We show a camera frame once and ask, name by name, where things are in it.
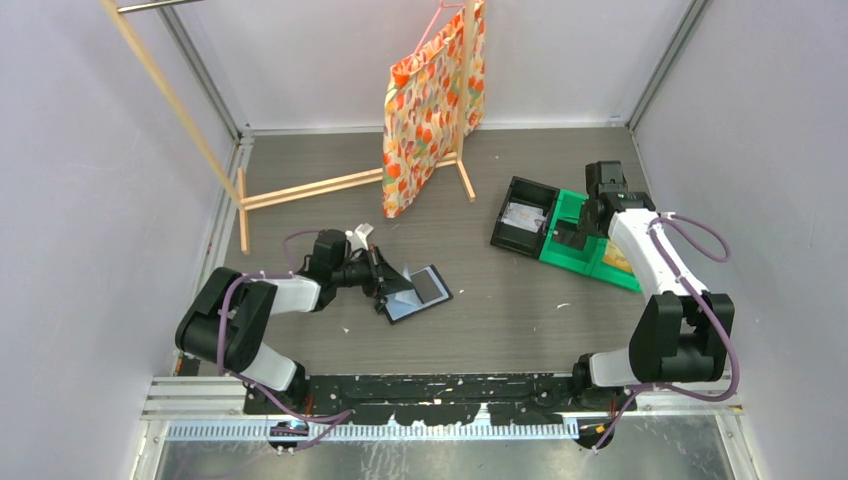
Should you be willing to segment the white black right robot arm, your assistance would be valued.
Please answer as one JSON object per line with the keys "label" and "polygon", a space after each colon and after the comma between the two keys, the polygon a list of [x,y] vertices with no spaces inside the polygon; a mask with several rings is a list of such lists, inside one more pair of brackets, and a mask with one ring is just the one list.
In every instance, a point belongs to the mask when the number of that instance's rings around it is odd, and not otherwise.
{"label": "white black right robot arm", "polygon": [[736,394],[741,376],[730,340],[735,306],[729,295],[712,292],[686,267],[668,239],[675,230],[707,258],[730,259],[708,251],[685,229],[702,222],[660,212],[645,192],[630,190],[618,161],[585,168],[587,200],[577,224],[582,236],[605,238],[629,262],[646,304],[627,346],[584,354],[573,367],[571,397],[584,410],[596,410],[611,388],[632,393],[667,389],[702,401],[721,402]]}

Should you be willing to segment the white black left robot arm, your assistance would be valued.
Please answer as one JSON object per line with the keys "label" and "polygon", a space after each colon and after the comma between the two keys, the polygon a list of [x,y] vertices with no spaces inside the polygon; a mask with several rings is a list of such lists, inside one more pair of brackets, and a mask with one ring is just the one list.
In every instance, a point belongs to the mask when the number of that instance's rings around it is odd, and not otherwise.
{"label": "white black left robot arm", "polygon": [[301,267],[281,275],[216,268],[178,324],[176,347],[215,363],[222,373],[269,388],[268,400],[280,412],[298,412],[307,398],[299,381],[305,369],[265,343],[269,319],[319,312],[340,288],[361,288],[377,307],[414,288],[410,275],[395,270],[369,243],[370,232],[368,224],[353,231],[318,230]]}

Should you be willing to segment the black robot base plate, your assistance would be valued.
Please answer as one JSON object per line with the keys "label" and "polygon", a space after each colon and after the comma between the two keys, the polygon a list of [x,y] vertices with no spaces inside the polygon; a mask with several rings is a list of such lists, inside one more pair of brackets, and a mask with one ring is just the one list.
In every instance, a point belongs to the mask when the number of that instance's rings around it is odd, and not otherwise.
{"label": "black robot base plate", "polygon": [[469,425],[483,417],[493,426],[555,425],[570,413],[611,418],[626,398],[620,388],[584,388],[568,374],[312,375],[281,392],[249,387],[244,411],[348,412],[347,423],[366,426]]}

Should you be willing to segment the black card holder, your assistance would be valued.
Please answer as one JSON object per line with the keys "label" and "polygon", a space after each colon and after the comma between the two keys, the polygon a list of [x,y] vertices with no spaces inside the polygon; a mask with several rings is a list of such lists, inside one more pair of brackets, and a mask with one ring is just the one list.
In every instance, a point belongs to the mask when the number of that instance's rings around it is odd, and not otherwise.
{"label": "black card holder", "polygon": [[410,281],[413,288],[391,293],[375,305],[375,311],[383,315],[392,325],[454,298],[442,275],[433,264],[416,271],[411,271],[405,265],[402,277]]}

